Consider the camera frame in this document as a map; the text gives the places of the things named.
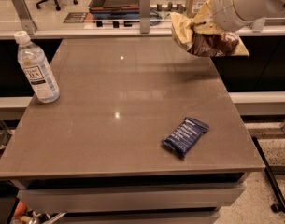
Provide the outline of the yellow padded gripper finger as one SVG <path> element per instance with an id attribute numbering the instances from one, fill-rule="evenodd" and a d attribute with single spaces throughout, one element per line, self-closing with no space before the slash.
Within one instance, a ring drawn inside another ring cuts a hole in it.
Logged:
<path id="1" fill-rule="evenodd" d="M 200 24 L 212 18 L 212 3 L 213 0 L 205 1 L 193 19 L 194 24 Z"/>

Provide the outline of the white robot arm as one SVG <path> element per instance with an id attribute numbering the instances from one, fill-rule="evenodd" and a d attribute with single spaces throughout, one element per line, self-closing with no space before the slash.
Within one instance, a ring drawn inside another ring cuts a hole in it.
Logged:
<path id="1" fill-rule="evenodd" d="M 285 13 L 285 0 L 208 0 L 192 21 L 197 33 L 214 33 L 218 29 L 235 32 L 267 17 Z"/>

